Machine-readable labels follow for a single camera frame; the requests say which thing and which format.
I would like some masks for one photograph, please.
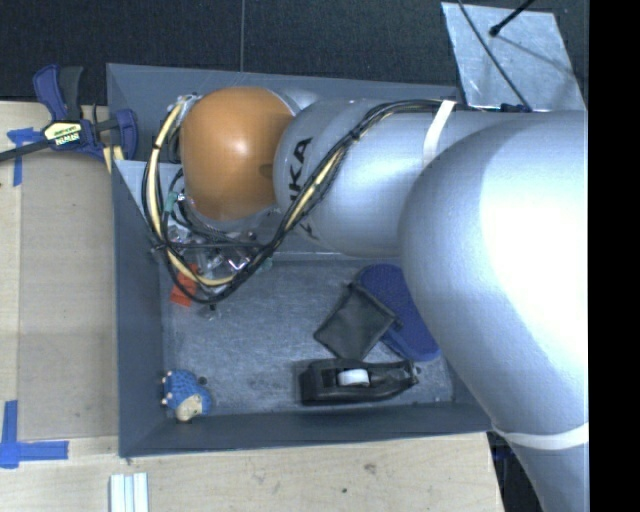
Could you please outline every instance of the blue clamp handle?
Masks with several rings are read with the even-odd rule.
[[[60,66],[49,64],[33,75],[33,88],[38,101],[51,114],[52,121],[61,121],[67,117],[67,106],[58,85]]]

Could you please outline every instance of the blue tape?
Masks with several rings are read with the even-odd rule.
[[[33,128],[20,128],[18,130],[9,130],[7,137],[19,148],[25,143],[39,142],[44,139],[42,133]],[[22,157],[17,156],[13,164],[13,186],[17,187],[22,183]]]
[[[17,439],[17,427],[18,401],[5,402],[2,442],[0,442],[0,468],[16,469],[22,461],[64,460],[69,458],[69,441],[19,442]]]

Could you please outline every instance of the black object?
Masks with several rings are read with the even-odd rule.
[[[511,14],[509,14],[509,16],[507,16],[505,19],[503,19],[500,23],[498,23],[497,25],[494,25],[493,27],[491,27],[491,29],[489,30],[489,35],[492,36],[492,37],[497,36],[500,33],[500,31],[504,28],[504,26],[507,25],[507,23],[509,23],[516,16],[518,16],[522,11],[524,11],[527,7],[529,7],[535,1],[536,0],[527,0],[520,7],[518,7],[515,11],[513,11]]]
[[[364,287],[350,283],[313,337],[338,357],[361,360],[396,320]]]
[[[339,376],[351,370],[366,370],[368,383],[341,385]],[[312,362],[300,376],[302,402],[366,402],[391,398],[418,383],[411,361],[364,363],[354,359],[324,359]]]

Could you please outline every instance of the orange part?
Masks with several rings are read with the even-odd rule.
[[[191,270],[193,270],[193,272],[195,273],[198,266],[195,263],[191,263],[189,265],[189,268],[191,268]],[[182,272],[178,272],[178,282],[182,286],[184,286],[189,291],[189,293],[196,293],[197,284],[195,283],[195,281],[192,281],[187,276],[185,276]],[[175,284],[173,285],[173,289],[171,290],[171,294],[169,295],[169,300],[175,304],[184,306],[185,308],[190,307],[192,302],[191,299],[187,297],[180,288],[178,288],[178,285]]]

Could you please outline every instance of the white strap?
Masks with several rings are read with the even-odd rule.
[[[525,448],[533,448],[535,450],[559,451],[575,446],[581,446],[589,442],[589,422],[584,425],[562,432],[561,434],[535,435],[535,434],[518,434],[515,432],[502,432],[500,429],[493,427],[493,430],[500,436],[504,437],[507,442],[524,446]]]
[[[453,110],[455,101],[444,100],[440,104],[438,112],[436,112],[431,126],[427,130],[427,135],[424,138],[424,145],[422,146],[422,167],[425,168],[436,157],[436,151],[438,149],[438,141],[442,134],[442,129],[449,119],[449,114]]]

